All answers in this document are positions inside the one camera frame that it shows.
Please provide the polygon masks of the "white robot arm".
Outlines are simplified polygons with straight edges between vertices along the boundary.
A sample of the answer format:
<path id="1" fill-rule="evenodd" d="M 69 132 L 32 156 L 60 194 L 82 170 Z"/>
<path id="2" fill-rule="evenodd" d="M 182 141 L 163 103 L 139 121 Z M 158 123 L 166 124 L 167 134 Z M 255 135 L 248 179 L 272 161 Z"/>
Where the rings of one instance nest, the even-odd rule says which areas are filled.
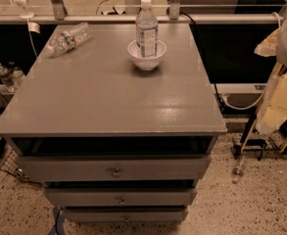
<path id="1" fill-rule="evenodd" d="M 254 53 L 263 57 L 275 56 L 277 64 L 287 68 L 287 18 L 256 47 Z M 270 134 L 286 119 L 287 71 L 282 75 L 270 76 L 263 94 L 263 102 L 257 113 L 256 129 L 261 134 Z"/>

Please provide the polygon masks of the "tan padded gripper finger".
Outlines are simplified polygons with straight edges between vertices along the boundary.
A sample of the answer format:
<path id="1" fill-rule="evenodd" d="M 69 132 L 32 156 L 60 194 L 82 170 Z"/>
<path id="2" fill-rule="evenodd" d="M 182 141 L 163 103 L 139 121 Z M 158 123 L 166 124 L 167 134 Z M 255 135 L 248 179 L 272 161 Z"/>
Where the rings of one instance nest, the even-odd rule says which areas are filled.
<path id="1" fill-rule="evenodd" d="M 282 67 L 279 62 L 275 64 L 257 112 L 256 130 L 260 134 L 271 134 L 287 119 L 287 71 L 280 75 Z"/>

